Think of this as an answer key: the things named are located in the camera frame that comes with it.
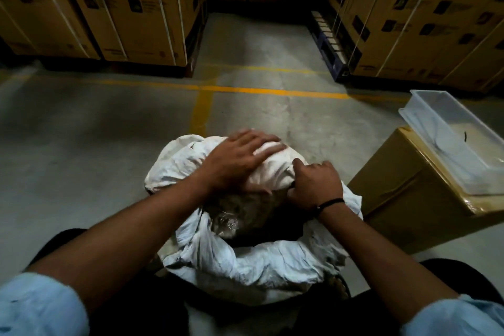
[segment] leg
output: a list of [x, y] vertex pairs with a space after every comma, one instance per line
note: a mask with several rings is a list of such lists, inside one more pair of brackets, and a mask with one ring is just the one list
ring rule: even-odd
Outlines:
[[[66, 230], [42, 247], [30, 265], [85, 232]], [[91, 335], [188, 334], [188, 313], [176, 277], [160, 278], [140, 271], [116, 295], [90, 316]]]
[[[444, 283], [473, 299], [503, 304], [493, 285], [469, 265], [449, 259], [430, 259], [421, 263]], [[328, 290], [317, 288], [306, 294], [295, 334], [333, 332], [344, 334], [397, 334], [401, 325], [389, 314], [378, 295], [368, 290], [356, 297], [337, 301]]]

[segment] light blue sleeve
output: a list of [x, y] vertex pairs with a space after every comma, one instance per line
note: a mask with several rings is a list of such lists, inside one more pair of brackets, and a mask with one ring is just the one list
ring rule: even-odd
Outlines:
[[468, 295], [440, 300], [416, 314], [403, 326], [402, 335], [504, 335], [504, 307]]
[[0, 335], [88, 334], [86, 309], [71, 287], [25, 272], [0, 288]]

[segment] forearm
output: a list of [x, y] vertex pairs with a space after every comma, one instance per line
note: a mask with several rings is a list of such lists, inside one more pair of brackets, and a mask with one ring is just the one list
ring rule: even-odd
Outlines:
[[93, 226], [30, 266], [79, 294], [88, 313], [117, 292], [207, 198], [209, 184], [194, 173]]
[[344, 204], [327, 207], [319, 220], [348, 251], [369, 286], [402, 324], [425, 306], [458, 296]]

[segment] wristband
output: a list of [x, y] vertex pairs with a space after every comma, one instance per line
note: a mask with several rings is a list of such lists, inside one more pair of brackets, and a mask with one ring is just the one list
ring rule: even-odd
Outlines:
[[336, 198], [318, 205], [313, 211], [313, 217], [317, 218], [326, 207], [334, 205], [335, 203], [345, 203], [345, 200], [343, 198]]

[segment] hand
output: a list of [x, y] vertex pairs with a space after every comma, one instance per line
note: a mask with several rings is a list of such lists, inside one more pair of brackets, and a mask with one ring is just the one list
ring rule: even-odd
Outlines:
[[306, 166], [296, 158], [292, 165], [296, 185], [288, 195], [298, 207], [312, 210], [331, 199], [343, 198], [340, 176], [329, 161]]
[[236, 132], [212, 150], [197, 173], [204, 175], [214, 190], [238, 187], [247, 192], [269, 192], [262, 186], [248, 183], [248, 178], [269, 157], [287, 148], [279, 144], [254, 155], [257, 149], [272, 141], [278, 142], [280, 138], [252, 129]]

